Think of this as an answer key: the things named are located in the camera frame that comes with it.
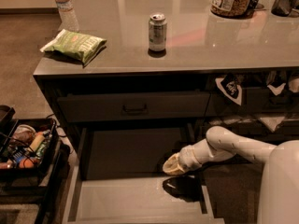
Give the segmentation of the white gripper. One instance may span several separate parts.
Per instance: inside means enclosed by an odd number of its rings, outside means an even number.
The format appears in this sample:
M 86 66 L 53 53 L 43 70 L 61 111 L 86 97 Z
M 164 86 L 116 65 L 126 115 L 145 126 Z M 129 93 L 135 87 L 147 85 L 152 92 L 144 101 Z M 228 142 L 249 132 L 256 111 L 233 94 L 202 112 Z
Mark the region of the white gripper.
M 163 171 L 168 175 L 184 175 L 201 167 L 202 163 L 196 159 L 193 146 L 186 146 L 164 163 Z

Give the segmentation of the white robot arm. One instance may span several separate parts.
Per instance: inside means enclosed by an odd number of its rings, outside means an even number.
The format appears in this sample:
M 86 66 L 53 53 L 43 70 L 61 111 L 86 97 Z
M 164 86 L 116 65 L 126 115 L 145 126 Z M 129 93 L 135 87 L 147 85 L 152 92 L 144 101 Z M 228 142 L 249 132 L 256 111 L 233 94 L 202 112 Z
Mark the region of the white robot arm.
M 277 146 L 213 126 L 206 138 L 182 148 L 163 165 L 168 175 L 184 175 L 207 162 L 239 155 L 263 166 L 257 224 L 299 223 L 299 141 Z

